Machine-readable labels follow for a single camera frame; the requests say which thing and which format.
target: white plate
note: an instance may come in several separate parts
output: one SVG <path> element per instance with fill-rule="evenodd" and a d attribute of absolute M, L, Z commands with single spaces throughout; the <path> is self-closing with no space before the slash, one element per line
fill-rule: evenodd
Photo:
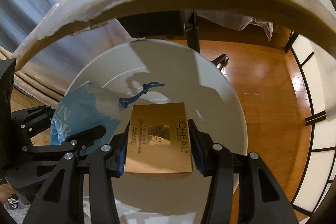
<path fill-rule="evenodd" d="M 224 75 L 206 58 L 185 46 L 155 39 L 121 44 L 90 62 L 69 90 L 86 81 L 104 86 L 121 97 L 133 96 L 142 84 L 165 87 L 143 95 L 135 104 L 184 102 L 188 118 L 214 142 L 234 153 L 247 153 L 247 130 L 240 102 Z M 122 133 L 131 108 L 116 133 Z M 124 174 L 113 179 L 121 223 L 199 224 L 210 178 L 194 166 L 183 180 L 141 179 Z M 235 176 L 234 190 L 238 185 Z"/>

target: l'oreal box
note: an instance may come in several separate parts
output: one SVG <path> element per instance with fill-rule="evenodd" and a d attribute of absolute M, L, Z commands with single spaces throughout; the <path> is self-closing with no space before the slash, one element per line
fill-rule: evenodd
<path fill-rule="evenodd" d="M 124 171 L 164 179 L 193 173 L 184 103 L 133 106 Z"/>

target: gray curtain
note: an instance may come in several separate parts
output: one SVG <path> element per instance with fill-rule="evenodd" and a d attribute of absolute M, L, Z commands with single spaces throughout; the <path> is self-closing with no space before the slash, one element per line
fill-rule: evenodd
<path fill-rule="evenodd" d="M 0 0 L 0 46 L 13 52 L 57 0 Z M 93 58 L 132 40 L 117 20 L 82 35 L 64 37 L 41 51 L 23 72 L 64 94 L 71 81 Z"/>

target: blue string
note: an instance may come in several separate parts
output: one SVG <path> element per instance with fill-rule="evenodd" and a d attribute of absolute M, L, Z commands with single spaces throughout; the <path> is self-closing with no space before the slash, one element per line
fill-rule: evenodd
<path fill-rule="evenodd" d="M 150 88 L 155 88 L 157 86 L 165 86 L 165 84 L 160 84 L 159 82 L 150 82 L 148 84 L 143 84 L 142 91 L 139 94 L 130 98 L 120 98 L 119 104 L 121 104 L 124 108 L 126 108 L 129 104 L 132 104 L 137 99 L 139 99 L 142 94 L 146 94 Z"/>

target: blue cloth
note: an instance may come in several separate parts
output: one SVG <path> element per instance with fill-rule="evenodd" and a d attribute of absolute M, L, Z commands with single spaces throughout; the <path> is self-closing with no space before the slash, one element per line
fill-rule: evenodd
<path fill-rule="evenodd" d="M 112 91 L 86 82 L 65 95 L 59 102 L 50 125 L 51 145 L 60 145 L 68 136 L 104 126 L 105 135 L 82 150 L 81 155 L 92 153 L 98 147 L 110 143 L 121 122 L 126 107 L 135 102 L 150 88 L 164 86 L 151 82 L 142 86 L 142 91 L 131 98 L 119 98 Z"/>

